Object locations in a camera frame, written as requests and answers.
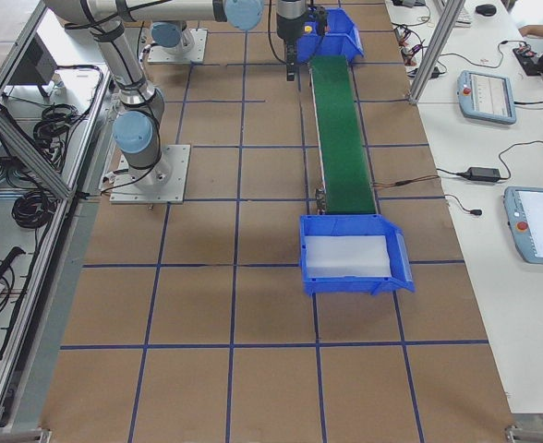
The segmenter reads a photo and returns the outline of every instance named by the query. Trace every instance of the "green conveyor belt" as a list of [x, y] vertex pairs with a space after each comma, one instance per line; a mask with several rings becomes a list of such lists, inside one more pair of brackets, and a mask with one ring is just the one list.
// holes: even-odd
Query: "green conveyor belt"
[[374, 214], [376, 203], [344, 56], [310, 62], [328, 214]]

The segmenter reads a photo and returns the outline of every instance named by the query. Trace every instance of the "black handle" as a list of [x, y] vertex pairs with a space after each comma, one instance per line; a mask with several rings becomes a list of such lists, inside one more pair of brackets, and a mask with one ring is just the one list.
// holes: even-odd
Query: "black handle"
[[9, 266], [11, 266], [11, 263], [13, 263], [13, 260], [15, 259], [15, 257], [20, 256], [21, 254], [25, 254], [25, 251], [21, 249], [19, 246], [13, 246], [13, 248], [9, 251], [8, 255], [1, 262], [0, 280], [3, 277], [3, 275], [5, 275], [6, 270], [9, 269]]

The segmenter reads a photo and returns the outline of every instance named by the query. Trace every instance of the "blue joint cap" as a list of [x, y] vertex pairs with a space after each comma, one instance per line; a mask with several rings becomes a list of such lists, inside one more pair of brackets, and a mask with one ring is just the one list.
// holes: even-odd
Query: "blue joint cap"
[[151, 36], [155, 43], [164, 48], [175, 48], [181, 42], [181, 28], [168, 21], [152, 23]]
[[240, 30], [252, 30], [261, 21], [263, 0], [226, 0], [226, 18]]
[[126, 154], [138, 154], [152, 141], [154, 129], [148, 116], [138, 111], [130, 111], [117, 117], [112, 134], [115, 142]]

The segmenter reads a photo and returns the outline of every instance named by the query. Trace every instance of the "white table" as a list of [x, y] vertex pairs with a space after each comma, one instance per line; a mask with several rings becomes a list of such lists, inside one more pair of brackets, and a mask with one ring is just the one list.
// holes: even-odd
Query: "white table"
[[[467, 0], [465, 7], [473, 12], [480, 3], [484, 2]], [[477, 63], [496, 65], [500, 60], [497, 44], [521, 40], [501, 2], [491, 3], [498, 13], [491, 18], [475, 15], [471, 28], [454, 29], [445, 53], [455, 52]], [[440, 12], [431, 0], [428, 5], [435, 23]], [[389, 12], [392, 21], [408, 24], [417, 23], [417, 17], [427, 14], [424, 7], [392, 5]], [[412, 29], [426, 39], [426, 44], [434, 31], [429, 24]], [[526, 77], [511, 52], [516, 45], [502, 46], [504, 60], [498, 69], [471, 66], [455, 56], [442, 57], [448, 74], [429, 82], [418, 105], [438, 167], [455, 172], [469, 166], [495, 167], [505, 176], [499, 152], [513, 143], [543, 140], [543, 110], [519, 108], [517, 123], [501, 126], [467, 120], [457, 104], [456, 79], [464, 69], [508, 77], [517, 101], [543, 100], [541, 79]], [[483, 210], [477, 218], [461, 212], [453, 200], [450, 203], [510, 408], [513, 413], [543, 413], [543, 265], [528, 264], [520, 258], [502, 200], [507, 186], [543, 187], [543, 145], [516, 147], [503, 159], [513, 175], [506, 183], [493, 186], [443, 178], [442, 186], [444, 192], [456, 195], [469, 209]]]

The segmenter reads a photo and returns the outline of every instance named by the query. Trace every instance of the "cable connector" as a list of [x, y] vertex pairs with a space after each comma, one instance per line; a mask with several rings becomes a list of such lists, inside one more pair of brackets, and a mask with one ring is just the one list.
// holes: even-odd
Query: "cable connector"
[[464, 173], [456, 173], [459, 177], [472, 182], [497, 183], [501, 180], [500, 170], [496, 168], [478, 168], [471, 166]]

